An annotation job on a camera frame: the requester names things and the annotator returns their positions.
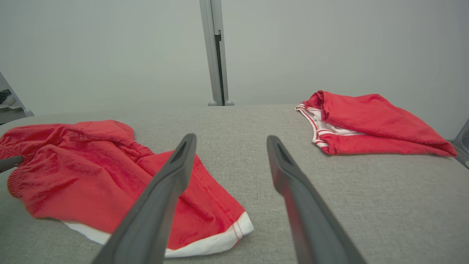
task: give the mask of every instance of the white backdrop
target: white backdrop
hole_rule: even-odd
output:
[[[379,93],[454,139],[469,118],[469,1],[222,1],[229,98]]]
[[[2,1],[0,72],[35,115],[212,100],[194,0]]]

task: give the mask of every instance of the white trim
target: white trim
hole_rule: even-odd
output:
[[[89,240],[98,244],[105,245],[111,237],[111,234],[72,221],[63,221],[70,229],[75,230]],[[165,257],[184,257],[209,255],[223,252],[232,248],[243,236],[254,231],[251,220],[246,212],[242,213],[236,222],[228,230],[219,233],[176,250],[166,249]]]

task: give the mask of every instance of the red garment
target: red garment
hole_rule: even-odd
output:
[[[153,154],[135,142],[132,128],[113,120],[17,127],[0,139],[0,158],[25,159],[8,178],[8,189],[33,217],[75,221],[108,233],[171,153]],[[176,250],[230,228],[240,239],[243,228],[232,226],[243,213],[196,155],[167,247]]]
[[[296,110],[313,126],[313,142],[330,155],[456,156],[453,145],[429,125],[379,94],[351,97],[318,91]]]

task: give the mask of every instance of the gray table surface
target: gray table surface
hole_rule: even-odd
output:
[[[294,105],[145,108],[34,116],[0,126],[114,119],[160,153],[189,132],[211,175],[244,206],[255,231],[231,250],[168,263],[296,263],[266,137],[277,135],[369,263],[468,263],[469,170],[430,155],[327,156]],[[33,219],[0,174],[0,263],[90,263],[101,246],[52,219]]]

